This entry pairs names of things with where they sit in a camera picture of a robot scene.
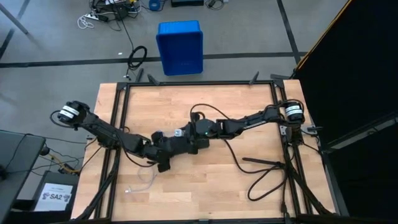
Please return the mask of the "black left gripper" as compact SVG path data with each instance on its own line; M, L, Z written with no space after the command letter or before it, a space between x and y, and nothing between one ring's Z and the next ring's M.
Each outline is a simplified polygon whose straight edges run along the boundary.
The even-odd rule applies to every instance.
M156 131L151 135L152 143L146 144L144 155L147 159L157 163L159 173L170 169L171 154L162 145L162 141L166 139L162 131Z

